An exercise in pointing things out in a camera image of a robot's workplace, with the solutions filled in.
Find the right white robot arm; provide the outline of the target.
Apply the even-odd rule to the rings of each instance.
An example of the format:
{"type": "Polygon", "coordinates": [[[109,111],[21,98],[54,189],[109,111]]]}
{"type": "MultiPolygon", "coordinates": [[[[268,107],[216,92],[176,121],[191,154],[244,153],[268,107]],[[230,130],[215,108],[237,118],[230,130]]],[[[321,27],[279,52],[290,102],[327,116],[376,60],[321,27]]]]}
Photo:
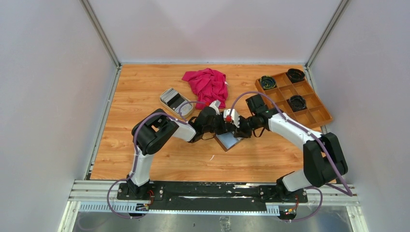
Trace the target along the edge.
{"type": "Polygon", "coordinates": [[[303,168],[279,178],[276,182],[276,195],[279,200],[288,202],[295,192],[308,187],[320,188],[338,179],[344,188],[340,192],[352,196],[343,175],[348,166],[337,136],[331,132],[323,134],[296,122],[266,94],[252,91],[246,100],[252,116],[244,118],[231,107],[225,120],[231,120],[240,137],[252,135],[253,130],[265,130],[279,134],[303,152],[303,168]]]}

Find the brown leather card holder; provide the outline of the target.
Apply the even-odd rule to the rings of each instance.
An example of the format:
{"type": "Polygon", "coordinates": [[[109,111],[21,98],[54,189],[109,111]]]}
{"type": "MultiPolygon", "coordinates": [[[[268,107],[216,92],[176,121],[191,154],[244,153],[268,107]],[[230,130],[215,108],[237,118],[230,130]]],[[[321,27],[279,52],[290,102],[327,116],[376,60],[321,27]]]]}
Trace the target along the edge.
{"type": "Polygon", "coordinates": [[[224,134],[217,134],[215,136],[215,140],[221,146],[222,150],[228,152],[234,146],[236,146],[239,142],[243,140],[242,137],[234,137],[233,132],[227,132],[224,134]]]}

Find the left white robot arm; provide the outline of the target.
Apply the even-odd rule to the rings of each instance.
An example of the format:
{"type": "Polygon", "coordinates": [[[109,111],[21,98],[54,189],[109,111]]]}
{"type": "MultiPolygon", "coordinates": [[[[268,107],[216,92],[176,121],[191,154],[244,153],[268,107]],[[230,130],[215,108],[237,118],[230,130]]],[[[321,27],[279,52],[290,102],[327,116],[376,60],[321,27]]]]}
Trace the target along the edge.
{"type": "Polygon", "coordinates": [[[170,138],[195,143],[203,139],[205,133],[222,134],[231,127],[223,114],[210,106],[188,121],[174,118],[162,109],[157,109],[132,130],[134,158],[132,169],[126,179],[130,194],[137,200],[147,196],[147,183],[154,155],[170,138]]]}

